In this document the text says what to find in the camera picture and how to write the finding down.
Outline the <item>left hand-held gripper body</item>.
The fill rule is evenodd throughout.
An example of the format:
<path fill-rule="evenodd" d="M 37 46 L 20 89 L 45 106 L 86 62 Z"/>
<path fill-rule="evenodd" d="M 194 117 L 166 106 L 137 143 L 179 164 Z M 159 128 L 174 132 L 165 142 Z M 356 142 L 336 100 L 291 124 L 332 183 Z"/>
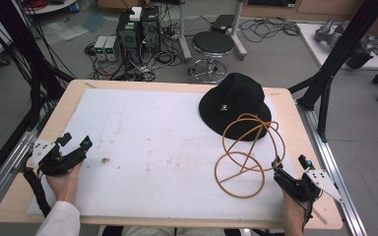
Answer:
<path fill-rule="evenodd" d="M 55 142 L 36 140 L 32 145 L 29 167 L 37 167 L 44 175 L 60 176 L 68 173 L 82 161 L 68 160 L 66 155 L 57 151 Z"/>

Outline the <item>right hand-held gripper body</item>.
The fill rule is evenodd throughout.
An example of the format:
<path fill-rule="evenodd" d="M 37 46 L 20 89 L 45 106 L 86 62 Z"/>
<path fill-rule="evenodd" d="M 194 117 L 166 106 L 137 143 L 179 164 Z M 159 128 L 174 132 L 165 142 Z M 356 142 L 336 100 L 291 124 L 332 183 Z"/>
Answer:
<path fill-rule="evenodd" d="M 295 179 L 283 169 L 277 168 L 274 179 L 282 189 L 299 202 L 315 202 L 322 192 L 339 203 L 343 201 L 338 188 L 324 169 L 305 170 L 300 179 Z"/>

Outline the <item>tan wire hat stand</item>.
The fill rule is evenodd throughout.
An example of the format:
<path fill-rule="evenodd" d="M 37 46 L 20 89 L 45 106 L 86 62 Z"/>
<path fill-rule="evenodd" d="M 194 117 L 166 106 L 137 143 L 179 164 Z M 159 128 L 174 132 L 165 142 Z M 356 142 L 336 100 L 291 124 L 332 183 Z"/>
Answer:
<path fill-rule="evenodd" d="M 219 187 L 238 199 L 259 195 L 265 189 L 266 175 L 273 171 L 272 162 L 277 156 L 284 162 L 286 156 L 284 138 L 277 121 L 263 122 L 251 114 L 245 121 L 256 121 L 260 125 L 242 135 L 242 138 L 263 128 L 267 130 L 267 135 L 251 142 L 221 136 L 223 155 L 214 167 L 214 177 Z"/>

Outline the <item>black bucket hat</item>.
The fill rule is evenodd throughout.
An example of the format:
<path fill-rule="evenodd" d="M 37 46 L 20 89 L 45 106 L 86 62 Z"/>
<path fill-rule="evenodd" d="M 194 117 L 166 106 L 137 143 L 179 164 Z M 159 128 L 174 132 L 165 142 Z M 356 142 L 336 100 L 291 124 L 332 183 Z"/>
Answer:
<path fill-rule="evenodd" d="M 251 142 L 267 135 L 265 128 L 242 135 L 260 125 L 245 121 L 249 114 L 263 122 L 272 121 L 272 113 L 265 103 L 262 86 L 252 78 L 230 73 L 215 88 L 211 88 L 199 102 L 199 114 L 204 123 L 214 132 L 231 140 Z"/>

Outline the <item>person's right hand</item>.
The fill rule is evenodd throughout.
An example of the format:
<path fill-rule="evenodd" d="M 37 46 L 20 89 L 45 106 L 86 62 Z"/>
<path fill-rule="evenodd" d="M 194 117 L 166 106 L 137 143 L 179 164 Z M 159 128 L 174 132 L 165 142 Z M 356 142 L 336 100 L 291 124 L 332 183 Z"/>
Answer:
<path fill-rule="evenodd" d="M 307 202 L 297 202 L 288 193 L 283 192 L 283 228 L 301 229 L 307 209 Z"/>

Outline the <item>person's left hand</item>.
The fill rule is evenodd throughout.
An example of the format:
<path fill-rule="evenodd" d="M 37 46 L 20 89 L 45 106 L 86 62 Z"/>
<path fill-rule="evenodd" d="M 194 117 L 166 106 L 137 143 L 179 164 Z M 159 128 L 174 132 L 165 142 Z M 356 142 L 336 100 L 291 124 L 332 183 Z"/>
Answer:
<path fill-rule="evenodd" d="M 80 162 L 68 173 L 60 176 L 47 176 L 46 180 L 57 201 L 74 204 L 78 188 L 79 173 L 83 163 Z"/>

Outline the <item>white table mat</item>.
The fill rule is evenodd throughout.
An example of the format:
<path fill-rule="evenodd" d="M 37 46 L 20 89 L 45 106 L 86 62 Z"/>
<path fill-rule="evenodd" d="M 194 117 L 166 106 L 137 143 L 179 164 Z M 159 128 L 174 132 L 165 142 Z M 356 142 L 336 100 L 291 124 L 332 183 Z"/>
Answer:
<path fill-rule="evenodd" d="M 76 206 L 83 216 L 279 220 L 283 196 L 266 175 L 249 199 L 226 194 L 214 167 L 221 135 L 198 111 L 198 92 L 90 88 L 65 129 L 69 153 L 89 136 Z"/>

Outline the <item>white power unit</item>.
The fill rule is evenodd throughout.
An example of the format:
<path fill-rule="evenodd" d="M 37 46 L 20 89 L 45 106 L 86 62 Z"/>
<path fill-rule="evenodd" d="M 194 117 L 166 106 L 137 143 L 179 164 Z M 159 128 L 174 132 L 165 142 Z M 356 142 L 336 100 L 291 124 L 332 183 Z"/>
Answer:
<path fill-rule="evenodd" d="M 107 61 L 116 61 L 119 57 L 119 44 L 116 36 L 109 36 L 104 45 Z"/>
<path fill-rule="evenodd" d="M 99 61 L 106 61 L 107 58 L 106 58 L 106 55 L 105 55 L 105 51 L 104 51 L 104 45 L 107 41 L 107 37 L 106 36 L 99 36 L 94 44 L 94 52 L 95 52 L 95 55 L 96 55 L 96 58 L 99 60 Z"/>

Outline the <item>black computer tower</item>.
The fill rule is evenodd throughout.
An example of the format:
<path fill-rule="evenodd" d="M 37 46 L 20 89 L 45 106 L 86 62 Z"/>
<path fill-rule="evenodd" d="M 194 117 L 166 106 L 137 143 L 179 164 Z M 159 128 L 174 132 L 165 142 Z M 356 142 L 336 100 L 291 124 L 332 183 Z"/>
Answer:
<path fill-rule="evenodd" d="M 141 24 L 146 47 L 154 53 L 160 52 L 159 6 L 145 8 L 142 12 Z"/>
<path fill-rule="evenodd" d="M 130 11 L 124 11 L 120 15 L 116 34 L 122 55 L 140 65 L 141 23 L 131 21 L 130 16 Z"/>

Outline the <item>white floor platform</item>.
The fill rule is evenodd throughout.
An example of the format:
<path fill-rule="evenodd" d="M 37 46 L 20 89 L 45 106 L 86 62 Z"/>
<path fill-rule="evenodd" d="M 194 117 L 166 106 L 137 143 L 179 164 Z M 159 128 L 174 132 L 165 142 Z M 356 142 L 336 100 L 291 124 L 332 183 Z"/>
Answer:
<path fill-rule="evenodd" d="M 317 64 L 321 66 L 331 53 L 331 48 L 326 42 L 318 42 L 314 39 L 315 31 L 320 25 L 298 24 L 297 26 L 300 28 L 302 39 L 306 42 Z M 361 70 L 378 71 L 378 56 L 374 52 L 371 56 L 372 58 L 361 67 Z"/>

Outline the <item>round white table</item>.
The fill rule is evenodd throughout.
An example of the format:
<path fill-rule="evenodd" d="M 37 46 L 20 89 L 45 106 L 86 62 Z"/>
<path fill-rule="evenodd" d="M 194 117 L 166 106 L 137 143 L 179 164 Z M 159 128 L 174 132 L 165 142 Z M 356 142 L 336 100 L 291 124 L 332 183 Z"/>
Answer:
<path fill-rule="evenodd" d="M 29 15 L 50 13 L 76 5 L 78 0 L 25 0 L 21 6 Z"/>

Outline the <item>white desk leg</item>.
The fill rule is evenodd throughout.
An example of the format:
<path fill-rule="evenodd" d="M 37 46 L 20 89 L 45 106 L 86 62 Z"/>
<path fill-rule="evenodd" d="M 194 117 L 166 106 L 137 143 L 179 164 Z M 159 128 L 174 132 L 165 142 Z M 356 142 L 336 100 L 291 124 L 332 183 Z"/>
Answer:
<path fill-rule="evenodd" d="M 236 0 L 233 25 L 231 30 L 229 31 L 229 35 L 234 43 L 234 49 L 238 53 L 240 60 L 243 60 L 248 55 L 244 45 L 238 37 L 239 24 L 244 1 L 245 0 Z"/>
<path fill-rule="evenodd" d="M 178 0 L 179 2 L 179 34 L 178 41 L 182 51 L 182 59 L 184 63 L 189 63 L 192 60 L 186 37 L 185 37 L 185 0 Z"/>

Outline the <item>black round stool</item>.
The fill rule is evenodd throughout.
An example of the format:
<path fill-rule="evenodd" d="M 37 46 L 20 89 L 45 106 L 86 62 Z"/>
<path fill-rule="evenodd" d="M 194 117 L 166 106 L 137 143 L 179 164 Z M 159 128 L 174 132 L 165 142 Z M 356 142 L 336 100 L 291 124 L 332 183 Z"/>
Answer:
<path fill-rule="evenodd" d="M 188 69 L 189 82 L 218 84 L 226 76 L 226 67 L 219 58 L 227 56 L 234 48 L 231 37 L 218 31 L 203 31 L 192 38 L 193 49 L 204 55 Z"/>

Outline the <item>white box on computer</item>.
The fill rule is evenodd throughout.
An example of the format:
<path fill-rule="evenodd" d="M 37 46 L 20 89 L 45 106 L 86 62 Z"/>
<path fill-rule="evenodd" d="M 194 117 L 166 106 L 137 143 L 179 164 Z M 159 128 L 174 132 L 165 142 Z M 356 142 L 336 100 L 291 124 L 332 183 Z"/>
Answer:
<path fill-rule="evenodd" d="M 129 16 L 129 20 L 131 22 L 139 22 L 142 16 L 142 8 L 141 7 L 133 7 L 131 9 L 131 13 Z"/>

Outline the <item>black flat box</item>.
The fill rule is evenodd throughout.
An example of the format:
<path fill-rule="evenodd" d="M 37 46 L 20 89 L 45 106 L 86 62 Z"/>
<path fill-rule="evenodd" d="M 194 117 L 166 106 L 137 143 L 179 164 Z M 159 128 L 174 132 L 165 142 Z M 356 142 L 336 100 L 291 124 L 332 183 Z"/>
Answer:
<path fill-rule="evenodd" d="M 233 15 L 219 15 L 213 22 L 211 30 L 225 33 L 232 26 L 233 20 Z"/>

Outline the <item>aluminium table rail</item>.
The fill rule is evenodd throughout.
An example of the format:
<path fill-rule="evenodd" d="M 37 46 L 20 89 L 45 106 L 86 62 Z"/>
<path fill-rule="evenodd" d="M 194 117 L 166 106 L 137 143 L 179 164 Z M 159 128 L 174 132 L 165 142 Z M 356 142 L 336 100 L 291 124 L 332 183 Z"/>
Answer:
<path fill-rule="evenodd" d="M 341 219 L 346 223 L 351 236 L 367 236 L 363 222 L 353 203 L 330 146 L 323 141 L 317 132 L 318 118 L 315 115 L 315 112 L 305 110 L 299 105 L 297 105 L 296 108 L 308 133 L 311 144 L 314 147 L 319 163 L 327 170 L 342 197 L 342 201 L 338 203 L 338 206 L 341 209 Z"/>
<path fill-rule="evenodd" d="M 0 195 L 17 175 L 19 165 L 24 156 L 30 151 L 35 139 L 36 131 L 26 131 L 18 138 L 11 139 L 8 146 L 2 149 L 1 154 L 4 157 L 4 161 L 0 165 Z"/>

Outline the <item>black frame strut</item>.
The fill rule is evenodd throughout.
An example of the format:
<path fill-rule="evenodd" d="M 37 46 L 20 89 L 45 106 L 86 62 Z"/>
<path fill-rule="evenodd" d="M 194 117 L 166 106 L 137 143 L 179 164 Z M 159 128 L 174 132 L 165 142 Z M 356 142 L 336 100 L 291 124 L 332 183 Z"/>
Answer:
<path fill-rule="evenodd" d="M 297 100 L 297 104 L 305 110 L 313 111 L 316 101 L 320 100 L 317 132 L 324 142 L 327 141 L 326 124 L 332 81 L 377 18 L 378 0 L 364 0 L 316 74 L 288 89 L 290 93 L 306 89 L 305 94 Z"/>

